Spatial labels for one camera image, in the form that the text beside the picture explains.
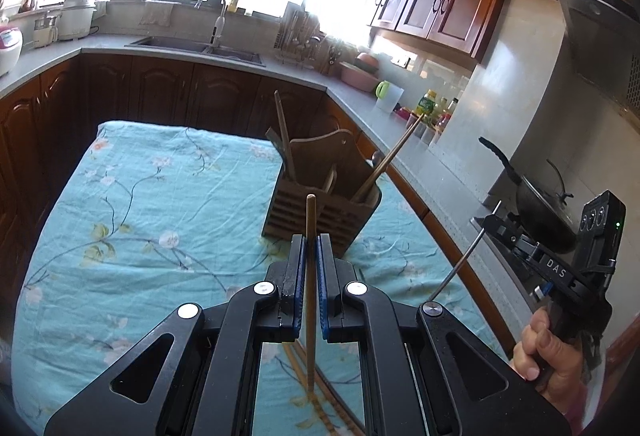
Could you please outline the person right hand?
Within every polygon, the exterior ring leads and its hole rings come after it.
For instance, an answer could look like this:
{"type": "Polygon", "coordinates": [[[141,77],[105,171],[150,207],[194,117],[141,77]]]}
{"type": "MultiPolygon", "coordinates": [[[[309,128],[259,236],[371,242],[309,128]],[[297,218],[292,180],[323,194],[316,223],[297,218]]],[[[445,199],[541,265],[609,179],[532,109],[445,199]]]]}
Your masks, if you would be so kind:
{"type": "Polygon", "coordinates": [[[534,382],[541,373],[537,359],[551,371],[546,382],[535,386],[537,392],[567,418],[582,414],[587,393],[582,382],[582,349],[562,342],[550,331],[549,315],[544,308],[535,311],[524,326],[510,366],[525,381],[534,382]]]}

